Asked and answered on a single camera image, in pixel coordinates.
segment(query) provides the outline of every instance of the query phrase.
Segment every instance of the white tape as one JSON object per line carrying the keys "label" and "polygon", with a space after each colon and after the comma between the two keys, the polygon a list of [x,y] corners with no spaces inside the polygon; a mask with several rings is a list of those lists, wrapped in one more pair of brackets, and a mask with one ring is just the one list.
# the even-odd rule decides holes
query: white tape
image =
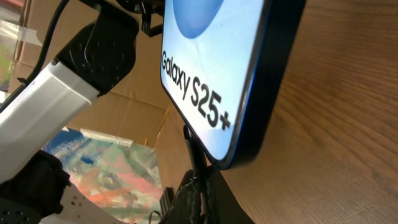
{"label": "white tape", "polygon": [[37,31],[0,20],[0,35],[26,43],[42,46],[36,36]]}

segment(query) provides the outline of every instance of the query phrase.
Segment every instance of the plus sign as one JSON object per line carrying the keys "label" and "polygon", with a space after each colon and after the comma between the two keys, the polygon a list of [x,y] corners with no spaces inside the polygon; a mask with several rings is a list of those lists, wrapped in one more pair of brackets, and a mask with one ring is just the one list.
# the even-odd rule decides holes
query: plus sign
{"label": "plus sign", "polygon": [[231,123],[228,121],[228,112],[227,111],[225,111],[224,116],[223,115],[220,116],[220,120],[223,123],[223,131],[225,130],[225,126],[227,128],[229,128]]}

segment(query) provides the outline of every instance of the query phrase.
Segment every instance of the brown wooden surface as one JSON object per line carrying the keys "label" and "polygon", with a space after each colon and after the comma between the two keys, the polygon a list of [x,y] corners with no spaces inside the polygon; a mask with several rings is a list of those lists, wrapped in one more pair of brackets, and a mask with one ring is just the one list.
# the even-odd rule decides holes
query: brown wooden surface
{"label": "brown wooden surface", "polygon": [[[175,108],[163,186],[190,167]],[[398,1],[308,0],[261,152],[223,172],[256,223],[398,223]]]}

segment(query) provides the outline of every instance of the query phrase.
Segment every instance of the white plastic part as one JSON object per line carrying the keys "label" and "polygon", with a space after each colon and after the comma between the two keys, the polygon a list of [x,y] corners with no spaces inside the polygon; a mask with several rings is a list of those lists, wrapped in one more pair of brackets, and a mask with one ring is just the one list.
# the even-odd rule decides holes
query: white plastic part
{"label": "white plastic part", "polygon": [[13,178],[98,94],[61,62],[47,65],[0,113],[0,183]]}
{"label": "white plastic part", "polygon": [[63,192],[60,214],[52,214],[42,219],[43,224],[127,224],[114,218],[83,196],[73,184]]}

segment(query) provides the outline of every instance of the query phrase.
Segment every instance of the blue circle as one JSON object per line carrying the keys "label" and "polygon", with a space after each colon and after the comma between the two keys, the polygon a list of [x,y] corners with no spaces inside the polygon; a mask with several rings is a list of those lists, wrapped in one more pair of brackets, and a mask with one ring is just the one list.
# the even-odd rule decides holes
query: blue circle
{"label": "blue circle", "polygon": [[198,37],[213,21],[224,0],[173,0],[174,16],[181,34]]}

